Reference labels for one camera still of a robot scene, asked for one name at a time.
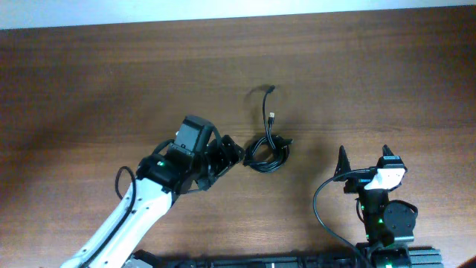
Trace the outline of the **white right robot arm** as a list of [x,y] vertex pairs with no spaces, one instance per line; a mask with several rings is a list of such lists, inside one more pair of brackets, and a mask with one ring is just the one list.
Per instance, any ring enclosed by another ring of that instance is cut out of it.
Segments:
[[358,195],[367,241],[356,247],[372,267],[411,266],[408,244],[414,241],[418,209],[408,202],[389,199],[407,171],[401,157],[387,145],[376,165],[360,170],[350,167],[344,147],[339,147],[335,181],[345,183],[345,194]]

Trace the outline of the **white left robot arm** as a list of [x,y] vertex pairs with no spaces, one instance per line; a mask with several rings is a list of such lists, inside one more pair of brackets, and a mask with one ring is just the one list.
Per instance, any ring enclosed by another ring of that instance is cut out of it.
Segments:
[[209,190],[244,158],[245,151],[210,121],[188,115],[175,138],[142,158],[137,170],[123,166],[131,183],[90,240],[64,267],[122,267],[149,229],[182,195]]

